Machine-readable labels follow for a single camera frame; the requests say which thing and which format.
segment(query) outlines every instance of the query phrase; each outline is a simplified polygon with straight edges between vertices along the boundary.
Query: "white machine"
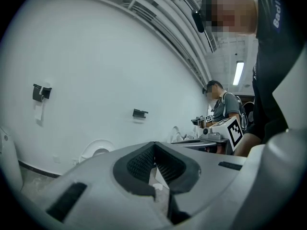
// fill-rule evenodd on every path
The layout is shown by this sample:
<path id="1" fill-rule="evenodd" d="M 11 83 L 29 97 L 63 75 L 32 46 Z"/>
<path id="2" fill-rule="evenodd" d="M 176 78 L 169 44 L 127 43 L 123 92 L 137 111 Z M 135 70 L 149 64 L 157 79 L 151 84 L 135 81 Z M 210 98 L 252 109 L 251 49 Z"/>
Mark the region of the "white machine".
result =
<path id="1" fill-rule="evenodd" d="M 0 166 L 9 186 L 20 191 L 23 186 L 23 179 L 17 160 L 14 141 L 7 129 L 0 126 Z"/>

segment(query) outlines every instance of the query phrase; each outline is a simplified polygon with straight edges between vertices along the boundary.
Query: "black t-shirt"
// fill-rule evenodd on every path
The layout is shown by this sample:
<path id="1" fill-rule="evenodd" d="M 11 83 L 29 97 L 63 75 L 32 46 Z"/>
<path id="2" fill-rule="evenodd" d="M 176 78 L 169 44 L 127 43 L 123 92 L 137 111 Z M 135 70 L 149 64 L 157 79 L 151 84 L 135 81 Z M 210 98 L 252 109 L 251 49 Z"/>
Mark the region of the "black t-shirt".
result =
<path id="1" fill-rule="evenodd" d="M 292 23 L 281 0 L 258 0 L 256 37 L 259 46 L 253 70 L 254 124 L 246 133 L 254 134 L 262 143 L 266 143 L 272 136 L 287 129 L 287 123 L 272 93 L 300 55 L 304 38 Z"/>

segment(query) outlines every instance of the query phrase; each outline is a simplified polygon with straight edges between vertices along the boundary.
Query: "ceiling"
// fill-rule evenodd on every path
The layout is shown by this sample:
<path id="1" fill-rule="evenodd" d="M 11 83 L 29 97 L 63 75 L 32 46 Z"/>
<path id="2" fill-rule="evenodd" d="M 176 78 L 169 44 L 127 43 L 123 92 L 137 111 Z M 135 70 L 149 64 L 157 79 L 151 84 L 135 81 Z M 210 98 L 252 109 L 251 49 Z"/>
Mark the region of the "ceiling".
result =
<path id="1" fill-rule="evenodd" d="M 178 0 L 100 1 L 125 11 L 153 30 L 181 58 L 201 86 L 214 79 L 235 94 L 254 94 L 252 69 L 258 51 L 255 36 L 200 34 L 195 23 L 190 21 L 192 8 L 187 7 L 186 2 L 183 2 L 183 6 L 188 10 L 181 8 L 176 3 Z M 201 0 L 194 0 L 194 3 L 199 9 Z M 215 39 L 214 46 L 217 48 L 213 53 L 210 38 Z M 245 65 L 239 85 L 234 86 L 237 61 L 244 61 Z"/>

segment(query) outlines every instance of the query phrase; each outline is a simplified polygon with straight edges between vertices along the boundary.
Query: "floor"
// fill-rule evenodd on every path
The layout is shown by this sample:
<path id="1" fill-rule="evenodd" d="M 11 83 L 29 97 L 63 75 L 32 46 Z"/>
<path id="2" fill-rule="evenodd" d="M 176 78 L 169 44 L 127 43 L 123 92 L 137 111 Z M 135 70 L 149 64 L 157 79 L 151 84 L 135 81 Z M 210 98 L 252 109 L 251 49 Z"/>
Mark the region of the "floor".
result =
<path id="1" fill-rule="evenodd" d="M 20 170 L 24 181 L 24 186 L 21 189 L 21 193 L 29 198 L 32 202 L 35 202 L 38 194 L 55 179 L 40 175 L 24 167 L 20 167 Z M 149 177 L 149 185 L 158 183 L 155 179 L 155 174 L 156 168 L 153 168 Z M 165 215 L 167 215 L 169 189 L 163 186 L 162 190 L 156 189 L 155 192 L 155 202 L 157 206 Z"/>
<path id="2" fill-rule="evenodd" d="M 38 193 L 40 193 L 55 179 L 35 173 L 21 166 L 20 171 L 24 181 L 24 186 L 21 189 L 21 193 L 32 202 L 35 202 Z"/>

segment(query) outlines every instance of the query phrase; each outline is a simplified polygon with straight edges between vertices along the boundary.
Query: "ceiling vent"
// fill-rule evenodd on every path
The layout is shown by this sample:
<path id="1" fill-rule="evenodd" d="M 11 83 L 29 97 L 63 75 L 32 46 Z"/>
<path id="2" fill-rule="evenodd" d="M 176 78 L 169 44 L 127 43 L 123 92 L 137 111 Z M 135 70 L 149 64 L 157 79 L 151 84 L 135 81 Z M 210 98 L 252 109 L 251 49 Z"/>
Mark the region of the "ceiling vent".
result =
<path id="1" fill-rule="evenodd" d="M 216 40 L 212 32 L 205 29 L 204 33 L 199 33 L 194 23 L 194 20 L 192 18 L 191 11 L 200 9 L 197 2 L 195 0 L 174 0 L 173 2 L 178 6 L 178 8 L 183 12 L 183 14 L 187 17 L 189 22 L 192 24 L 206 52 L 214 53 L 217 50 L 217 45 L 216 45 Z"/>

